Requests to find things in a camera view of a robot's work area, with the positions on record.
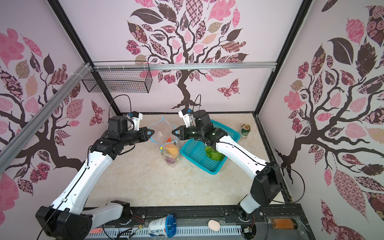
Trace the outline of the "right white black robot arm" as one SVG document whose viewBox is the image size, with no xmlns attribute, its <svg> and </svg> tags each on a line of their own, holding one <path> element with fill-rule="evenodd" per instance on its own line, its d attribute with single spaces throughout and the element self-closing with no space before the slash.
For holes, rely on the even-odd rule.
<svg viewBox="0 0 384 240">
<path fill-rule="evenodd" d="M 193 112 L 186 108 L 179 111 L 184 125 L 177 127 L 172 134 L 179 140 L 196 140 L 225 155 L 239 166 L 253 181 L 250 193 L 237 205 L 237 214 L 246 221 L 260 207 L 268 207 L 283 189 L 280 167 L 251 154 L 236 143 L 225 130 L 212 123 L 204 110 Z"/>
</svg>

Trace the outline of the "teal plastic basket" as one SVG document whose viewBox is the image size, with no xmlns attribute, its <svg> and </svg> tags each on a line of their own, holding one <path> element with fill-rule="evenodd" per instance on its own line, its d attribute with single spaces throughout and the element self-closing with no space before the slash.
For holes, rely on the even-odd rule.
<svg viewBox="0 0 384 240">
<path fill-rule="evenodd" d="M 216 149 L 222 137 L 229 137 L 236 143 L 241 136 L 233 129 L 214 120 L 195 118 L 194 126 L 180 126 L 173 134 L 181 141 L 186 141 L 181 154 L 203 171 L 215 175 L 219 172 L 227 157 Z"/>
</svg>

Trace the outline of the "clear blue zip top bag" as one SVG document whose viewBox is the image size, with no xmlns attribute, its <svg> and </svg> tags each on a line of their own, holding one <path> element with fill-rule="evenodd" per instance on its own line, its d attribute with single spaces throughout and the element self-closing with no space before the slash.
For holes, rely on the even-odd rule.
<svg viewBox="0 0 384 240">
<path fill-rule="evenodd" d="M 151 124 L 151 125 L 150 125 L 150 129 L 155 131 L 154 135 L 151 137 L 151 141 L 152 141 L 153 143 L 155 143 L 155 144 L 158 145 L 158 149 L 159 149 L 159 151 L 160 151 L 160 153 L 161 153 L 162 159 L 166 162 L 165 158 L 166 158 L 166 157 L 171 157 L 171 156 L 167 153 L 167 151 L 165 150 L 165 148 L 164 148 L 165 145 L 169 144 L 169 143 L 166 143 L 166 141 L 168 140 L 168 138 L 171 138 L 172 141 L 171 141 L 170 143 L 171 143 L 171 144 L 174 143 L 176 146 L 179 147 L 179 155 L 176 157 L 176 158 L 178 158 L 178 160 L 179 160 L 179 158 L 180 158 L 180 156 L 181 156 L 180 141 L 179 141 L 179 139 L 178 139 L 176 136 L 174 136 L 174 135 L 172 134 L 172 131 L 173 131 L 174 129 L 176 129 L 176 126 L 173 125 L 173 124 L 171 124 L 171 123 L 169 123 L 169 122 L 165 119 L 165 117 L 162 117 L 161 120 L 159 120 L 159 121 L 157 121 L 157 122 Z M 176 163 L 171 164 L 171 165 L 168 165 L 167 162 L 166 162 L 166 164 L 167 164 L 169 167 L 173 167 Z"/>
</svg>

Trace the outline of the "purple toy onion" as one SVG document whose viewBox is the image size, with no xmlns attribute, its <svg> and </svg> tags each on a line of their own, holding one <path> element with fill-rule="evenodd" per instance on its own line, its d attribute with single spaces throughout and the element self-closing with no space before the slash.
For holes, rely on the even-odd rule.
<svg viewBox="0 0 384 240">
<path fill-rule="evenodd" d="M 165 158 L 166 162 L 168 165 L 174 164 L 177 162 L 178 158 L 173 158 L 173 157 L 166 157 Z"/>
</svg>

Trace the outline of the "green toy lettuce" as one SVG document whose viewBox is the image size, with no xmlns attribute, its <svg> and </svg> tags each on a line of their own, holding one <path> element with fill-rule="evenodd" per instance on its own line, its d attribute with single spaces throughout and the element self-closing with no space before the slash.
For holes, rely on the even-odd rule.
<svg viewBox="0 0 384 240">
<path fill-rule="evenodd" d="M 214 150 L 212 147 L 205 147 L 206 156 L 213 161 L 222 161 L 226 156 Z"/>
</svg>

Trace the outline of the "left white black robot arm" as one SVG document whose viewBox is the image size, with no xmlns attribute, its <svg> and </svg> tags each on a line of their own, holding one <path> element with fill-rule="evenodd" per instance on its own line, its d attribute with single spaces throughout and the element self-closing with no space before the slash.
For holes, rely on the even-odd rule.
<svg viewBox="0 0 384 240">
<path fill-rule="evenodd" d="M 115 200 L 88 211 L 84 207 L 103 172 L 124 154 L 124 147 L 145 143 L 154 133 L 146 127 L 121 133 L 106 131 L 89 148 L 83 166 L 60 196 L 37 211 L 41 232 L 57 240 L 83 240 L 91 230 L 108 222 L 129 222 L 132 211 L 127 202 Z"/>
</svg>

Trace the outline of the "yellow brown toy potato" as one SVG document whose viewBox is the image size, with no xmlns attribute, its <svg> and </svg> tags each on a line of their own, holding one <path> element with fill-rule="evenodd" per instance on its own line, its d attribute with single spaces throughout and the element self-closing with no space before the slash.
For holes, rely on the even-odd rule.
<svg viewBox="0 0 384 240">
<path fill-rule="evenodd" d="M 176 158 L 179 155 L 179 147 L 176 146 L 174 143 L 169 143 L 164 146 L 167 153 L 172 157 Z"/>
</svg>

